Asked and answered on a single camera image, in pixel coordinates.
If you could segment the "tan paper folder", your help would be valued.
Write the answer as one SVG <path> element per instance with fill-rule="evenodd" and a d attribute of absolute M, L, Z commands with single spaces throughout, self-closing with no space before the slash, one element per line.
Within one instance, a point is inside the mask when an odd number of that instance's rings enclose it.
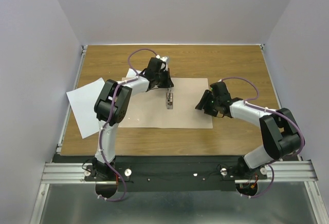
<path fill-rule="evenodd" d="M 212 118 L 195 106 L 208 89 L 206 78 L 173 78 L 173 109 L 166 107 L 166 89 L 150 90 L 131 97 L 122 128 L 212 129 Z"/>

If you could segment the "metal folder clip mechanism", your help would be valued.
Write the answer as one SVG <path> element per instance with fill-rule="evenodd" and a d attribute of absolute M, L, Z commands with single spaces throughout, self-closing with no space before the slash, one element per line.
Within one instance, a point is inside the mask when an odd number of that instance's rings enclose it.
<path fill-rule="evenodd" d="M 168 88 L 166 93 L 166 108 L 173 109 L 173 91 Z"/>

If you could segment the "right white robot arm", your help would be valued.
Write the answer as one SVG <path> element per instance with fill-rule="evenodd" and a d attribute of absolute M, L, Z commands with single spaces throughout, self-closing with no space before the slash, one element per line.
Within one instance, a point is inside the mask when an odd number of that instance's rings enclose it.
<path fill-rule="evenodd" d="M 266 164 L 300 153 L 305 145 L 304 136 L 289 109 L 275 110 L 232 98 L 223 81 L 211 84 L 195 108 L 213 117 L 222 114 L 260 128 L 263 144 L 241 156 L 232 168 L 221 168 L 222 176 L 247 179 Z"/>

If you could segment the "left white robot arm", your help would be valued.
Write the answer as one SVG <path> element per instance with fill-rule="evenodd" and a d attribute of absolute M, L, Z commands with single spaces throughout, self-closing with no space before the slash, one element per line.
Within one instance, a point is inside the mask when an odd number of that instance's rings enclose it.
<path fill-rule="evenodd" d="M 115 172 L 111 162 L 115 159 L 116 133 L 127 113 L 131 97 L 153 89 L 174 86 L 169 61 L 169 57 L 156 55 L 135 76 L 119 82 L 105 82 L 94 106 L 100 130 L 97 151 L 92 160 L 93 169 L 102 180 L 111 179 Z"/>

